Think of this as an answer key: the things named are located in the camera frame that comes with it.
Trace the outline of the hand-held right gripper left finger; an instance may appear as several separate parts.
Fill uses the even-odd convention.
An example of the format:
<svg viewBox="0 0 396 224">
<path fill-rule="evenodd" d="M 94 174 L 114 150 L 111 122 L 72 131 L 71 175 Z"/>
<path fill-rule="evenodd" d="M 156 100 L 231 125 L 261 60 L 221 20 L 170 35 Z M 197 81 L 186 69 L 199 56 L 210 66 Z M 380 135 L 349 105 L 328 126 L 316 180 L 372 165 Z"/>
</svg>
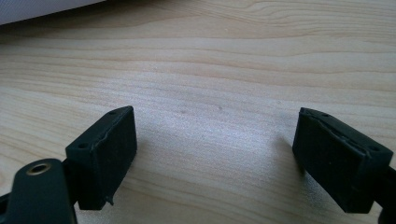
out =
<svg viewBox="0 0 396 224">
<path fill-rule="evenodd" d="M 82 210 L 100 210 L 113 197 L 134 160 L 134 108 L 105 113 L 66 147 L 65 169 L 71 198 Z"/>
</svg>

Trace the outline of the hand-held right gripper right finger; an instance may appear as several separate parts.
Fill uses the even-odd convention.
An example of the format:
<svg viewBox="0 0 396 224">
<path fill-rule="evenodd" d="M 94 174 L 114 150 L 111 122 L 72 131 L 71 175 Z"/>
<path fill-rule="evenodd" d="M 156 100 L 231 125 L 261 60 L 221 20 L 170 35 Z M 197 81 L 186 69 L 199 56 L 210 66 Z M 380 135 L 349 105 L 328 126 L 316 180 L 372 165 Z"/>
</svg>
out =
<svg viewBox="0 0 396 224">
<path fill-rule="evenodd" d="M 374 203 L 394 211 L 393 152 L 341 120 L 301 108 L 292 145 L 297 162 L 347 213 Z"/>
</svg>

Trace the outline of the white sheet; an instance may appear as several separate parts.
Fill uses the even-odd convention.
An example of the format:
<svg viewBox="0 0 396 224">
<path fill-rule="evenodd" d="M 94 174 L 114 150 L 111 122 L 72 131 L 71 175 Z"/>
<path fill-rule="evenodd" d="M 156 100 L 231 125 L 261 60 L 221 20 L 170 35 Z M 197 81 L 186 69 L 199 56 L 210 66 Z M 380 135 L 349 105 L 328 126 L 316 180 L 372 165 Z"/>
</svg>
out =
<svg viewBox="0 0 396 224">
<path fill-rule="evenodd" d="M 0 0 L 0 25 L 104 2 L 105 0 Z"/>
</svg>

